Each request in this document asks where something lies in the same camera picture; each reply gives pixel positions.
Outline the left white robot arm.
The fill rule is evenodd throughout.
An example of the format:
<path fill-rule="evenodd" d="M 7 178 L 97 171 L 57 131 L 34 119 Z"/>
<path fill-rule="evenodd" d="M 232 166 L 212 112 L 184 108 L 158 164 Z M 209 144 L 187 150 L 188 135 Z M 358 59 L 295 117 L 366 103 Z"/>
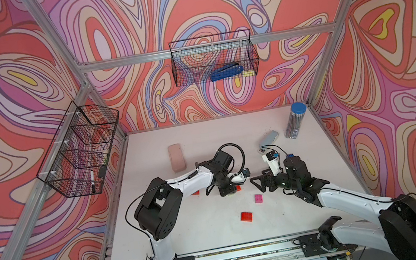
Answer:
<path fill-rule="evenodd" d="M 147 190 L 139 196 L 140 203 L 134 212 L 138 222 L 136 229 L 149 237 L 153 255 L 147 260 L 195 260 L 194 256 L 178 257 L 173 250 L 170 234 L 173 231 L 182 201 L 192 194 L 205 190 L 209 195 L 214 188 L 221 197 L 237 192 L 248 170 L 245 168 L 245 154 L 241 151 L 242 166 L 232 172 L 235 162 L 232 155 L 225 152 L 228 145 L 218 148 L 214 157 L 197 163 L 195 169 L 178 178 L 164 180 L 154 178 Z"/>

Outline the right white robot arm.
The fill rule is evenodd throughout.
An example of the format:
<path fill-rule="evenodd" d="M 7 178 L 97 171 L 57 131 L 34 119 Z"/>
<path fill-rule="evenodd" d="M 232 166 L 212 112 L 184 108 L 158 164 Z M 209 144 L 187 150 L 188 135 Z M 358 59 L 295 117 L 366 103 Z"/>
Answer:
<path fill-rule="evenodd" d="M 305 161 L 295 155 L 282 164 L 273 160 L 268 170 L 250 182 L 262 192 L 280 188 L 307 204 L 360 219 L 347 222 L 337 215 L 329 217 L 318 228 L 314 241 L 299 238 L 307 253 L 332 253 L 343 246 L 359 245 L 391 253 L 398 260 L 416 260 L 416 196 L 381 197 L 342 188 L 313 177 Z"/>

